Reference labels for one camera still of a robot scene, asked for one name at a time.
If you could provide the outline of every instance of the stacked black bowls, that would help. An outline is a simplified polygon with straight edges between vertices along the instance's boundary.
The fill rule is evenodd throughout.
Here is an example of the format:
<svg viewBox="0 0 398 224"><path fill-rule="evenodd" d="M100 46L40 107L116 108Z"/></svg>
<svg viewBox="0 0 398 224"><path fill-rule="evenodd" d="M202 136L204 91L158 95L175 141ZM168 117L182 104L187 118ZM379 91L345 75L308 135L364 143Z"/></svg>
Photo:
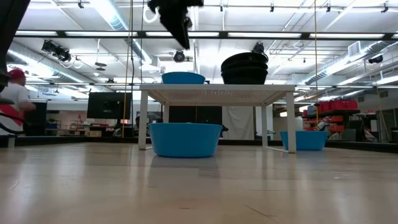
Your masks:
<svg viewBox="0 0 398 224"><path fill-rule="evenodd" d="M240 53L221 64L224 84L263 85L268 75L268 56L254 52Z"/></svg>

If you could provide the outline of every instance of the ceiling beam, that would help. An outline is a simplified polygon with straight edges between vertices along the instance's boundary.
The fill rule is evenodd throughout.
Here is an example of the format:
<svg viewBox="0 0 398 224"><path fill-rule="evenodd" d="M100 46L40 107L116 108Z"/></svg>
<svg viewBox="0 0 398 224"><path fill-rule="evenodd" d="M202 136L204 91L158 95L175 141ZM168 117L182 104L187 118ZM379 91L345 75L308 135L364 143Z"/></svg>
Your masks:
<svg viewBox="0 0 398 224"><path fill-rule="evenodd" d="M191 31L191 39L215 40L315 40L314 32L259 32L259 31ZM41 37L66 39L173 39L166 31L113 31L113 30L19 30L15 37ZM398 40L398 33L319 32L317 40Z"/></svg>

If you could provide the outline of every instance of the black monitor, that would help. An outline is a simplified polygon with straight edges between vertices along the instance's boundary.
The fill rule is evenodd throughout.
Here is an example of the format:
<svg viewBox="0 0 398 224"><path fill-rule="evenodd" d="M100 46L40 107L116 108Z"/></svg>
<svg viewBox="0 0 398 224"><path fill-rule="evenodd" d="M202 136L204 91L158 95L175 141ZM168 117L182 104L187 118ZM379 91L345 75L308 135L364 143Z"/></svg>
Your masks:
<svg viewBox="0 0 398 224"><path fill-rule="evenodd" d="M90 93L87 118L130 119L131 98L132 94L127 93L124 112L124 93Z"/></svg>

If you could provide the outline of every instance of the blue bowl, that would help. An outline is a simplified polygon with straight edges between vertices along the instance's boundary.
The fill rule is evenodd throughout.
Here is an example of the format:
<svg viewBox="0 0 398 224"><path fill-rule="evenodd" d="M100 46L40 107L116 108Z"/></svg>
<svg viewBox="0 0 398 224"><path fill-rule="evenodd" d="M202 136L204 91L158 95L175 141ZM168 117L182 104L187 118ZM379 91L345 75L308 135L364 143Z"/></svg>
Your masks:
<svg viewBox="0 0 398 224"><path fill-rule="evenodd" d="M162 75L163 84L204 84L205 77L192 72L169 72Z"/></svg>
<svg viewBox="0 0 398 224"><path fill-rule="evenodd" d="M327 137L326 131L296 131L296 148L301 151L321 151L325 147ZM289 150L287 131L281 131L280 138L286 150Z"/></svg>
<svg viewBox="0 0 398 224"><path fill-rule="evenodd" d="M216 124L155 123L149 125L150 139L159 156L203 158L216 152L222 130Z"/></svg>

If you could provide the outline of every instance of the duct pipe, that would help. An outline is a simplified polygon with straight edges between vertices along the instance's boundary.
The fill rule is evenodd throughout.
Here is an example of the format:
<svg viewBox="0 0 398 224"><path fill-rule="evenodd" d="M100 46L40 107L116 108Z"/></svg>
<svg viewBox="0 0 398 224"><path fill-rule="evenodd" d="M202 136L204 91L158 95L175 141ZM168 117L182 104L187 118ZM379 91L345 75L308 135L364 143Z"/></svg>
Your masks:
<svg viewBox="0 0 398 224"><path fill-rule="evenodd" d="M59 74L60 77L66 77L74 82L78 83L93 83L94 81L77 73L73 70L67 69L61 66L58 62L54 62L45 56L39 55L26 47L23 47L15 42L13 42L8 50L8 57L17 58L17 61L25 62L25 65L30 65L35 67L36 70L42 71L43 73L51 73L52 75ZM103 91L112 91L109 88L104 88L102 86L99 88Z"/></svg>
<svg viewBox="0 0 398 224"><path fill-rule="evenodd" d="M336 60L332 62L326 63L321 69L319 69L318 75L316 76L316 71L309 73L308 77L300 82L300 85L311 85L316 80L320 80L325 78L329 75L332 75L344 68L347 68L353 65L353 62L358 60L365 60L367 58L372 58L375 55L379 54L380 52L387 52L390 50L391 47L396 47L398 42L361 42L360 48L360 56L350 57L348 52L343 54L342 56L338 57Z"/></svg>
<svg viewBox="0 0 398 224"><path fill-rule="evenodd" d="M120 15L113 0L90 0L90 4L97 10L97 12L113 30L130 30L128 23L123 19L122 15ZM131 39L131 43L129 43L127 39L124 41L126 41L127 46L131 46L131 50L138 57L138 59L140 61L142 59L142 63L152 63L152 59L144 51L144 49L142 49L142 46L136 39Z"/></svg>

